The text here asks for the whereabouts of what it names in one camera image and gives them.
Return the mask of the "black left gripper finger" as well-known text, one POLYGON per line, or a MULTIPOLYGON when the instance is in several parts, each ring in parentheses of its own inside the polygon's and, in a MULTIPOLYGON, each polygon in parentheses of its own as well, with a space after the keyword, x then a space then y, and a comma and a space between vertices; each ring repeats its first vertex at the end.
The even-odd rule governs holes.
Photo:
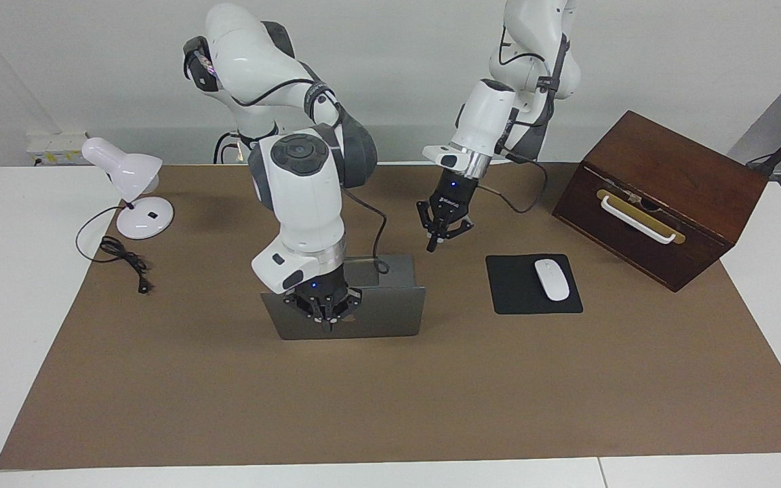
POLYGON ((433 253, 437 248, 439 236, 437 234, 436 222, 434 222, 430 216, 430 204, 428 204, 428 201, 418 202, 418 215, 422 227, 427 231, 427 236, 430 238, 426 246, 426 251, 433 253))
POLYGON ((449 225, 447 225, 447 222, 442 222, 442 226, 437 229, 437 244, 452 240, 456 236, 464 234, 472 228, 474 228, 474 223, 468 218, 458 220, 458 225, 455 228, 450 228, 449 225))

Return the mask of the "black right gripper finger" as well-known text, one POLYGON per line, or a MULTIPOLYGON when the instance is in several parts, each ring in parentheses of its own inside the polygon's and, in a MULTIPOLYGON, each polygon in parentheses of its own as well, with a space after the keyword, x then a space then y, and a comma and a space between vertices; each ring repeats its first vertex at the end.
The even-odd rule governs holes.
POLYGON ((329 331, 329 319, 326 317, 323 302, 307 291, 288 291, 284 295, 284 303, 295 312, 319 324, 322 331, 329 331))
POLYGON ((341 302, 332 306, 329 313, 329 330, 333 331, 335 324, 352 315, 362 302, 362 291, 348 291, 341 302))

